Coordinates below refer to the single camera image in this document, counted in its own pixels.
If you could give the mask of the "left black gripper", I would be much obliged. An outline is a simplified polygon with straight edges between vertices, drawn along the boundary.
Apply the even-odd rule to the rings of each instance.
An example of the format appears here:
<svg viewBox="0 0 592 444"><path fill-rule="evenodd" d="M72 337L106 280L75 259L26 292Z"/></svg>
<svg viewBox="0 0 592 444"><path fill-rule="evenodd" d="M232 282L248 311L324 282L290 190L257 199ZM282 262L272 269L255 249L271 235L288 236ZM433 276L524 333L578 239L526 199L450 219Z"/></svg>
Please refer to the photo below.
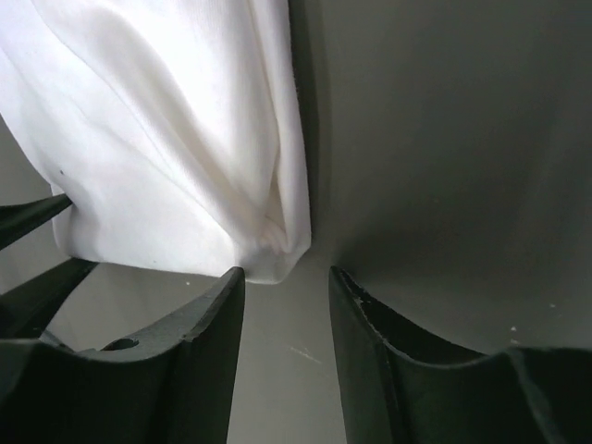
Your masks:
<svg viewBox="0 0 592 444"><path fill-rule="evenodd" d="M0 249L18 241L72 205L66 194L30 203L4 205L0 211ZM97 263L71 258L1 295L1 351L46 344L72 349L46 329L71 293Z"/></svg>

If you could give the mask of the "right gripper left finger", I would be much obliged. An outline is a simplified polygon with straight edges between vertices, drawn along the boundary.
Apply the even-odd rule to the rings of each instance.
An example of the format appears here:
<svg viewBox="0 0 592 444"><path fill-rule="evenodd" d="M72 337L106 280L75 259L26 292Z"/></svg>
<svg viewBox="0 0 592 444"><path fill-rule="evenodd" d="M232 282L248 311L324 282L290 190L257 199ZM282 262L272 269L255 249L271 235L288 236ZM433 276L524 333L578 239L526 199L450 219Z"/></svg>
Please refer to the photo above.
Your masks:
<svg viewBox="0 0 592 444"><path fill-rule="evenodd" d="M101 350L1 342L5 443L223 443L245 302L230 268L204 294Z"/></svg>

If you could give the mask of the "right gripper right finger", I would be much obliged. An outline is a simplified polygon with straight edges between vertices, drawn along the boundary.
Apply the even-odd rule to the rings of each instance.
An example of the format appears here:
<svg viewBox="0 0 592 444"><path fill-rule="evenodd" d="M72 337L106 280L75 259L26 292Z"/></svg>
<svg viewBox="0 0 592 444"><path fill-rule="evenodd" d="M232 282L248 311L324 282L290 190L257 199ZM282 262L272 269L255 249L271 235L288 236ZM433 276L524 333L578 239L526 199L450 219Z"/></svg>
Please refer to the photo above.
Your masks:
<svg viewBox="0 0 592 444"><path fill-rule="evenodd" d="M330 318L350 443L587 443L591 353L453 344L328 274Z"/></svg>

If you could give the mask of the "white printed t-shirt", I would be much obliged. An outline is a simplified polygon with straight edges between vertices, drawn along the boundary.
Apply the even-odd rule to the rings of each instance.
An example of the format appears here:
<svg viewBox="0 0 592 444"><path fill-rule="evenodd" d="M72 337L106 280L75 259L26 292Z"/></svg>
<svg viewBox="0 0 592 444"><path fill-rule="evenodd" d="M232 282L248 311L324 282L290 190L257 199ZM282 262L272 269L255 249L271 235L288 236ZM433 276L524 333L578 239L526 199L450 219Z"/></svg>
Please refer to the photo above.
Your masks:
<svg viewBox="0 0 592 444"><path fill-rule="evenodd" d="M69 255L274 284L310 247L285 1L5 1L1 115Z"/></svg>

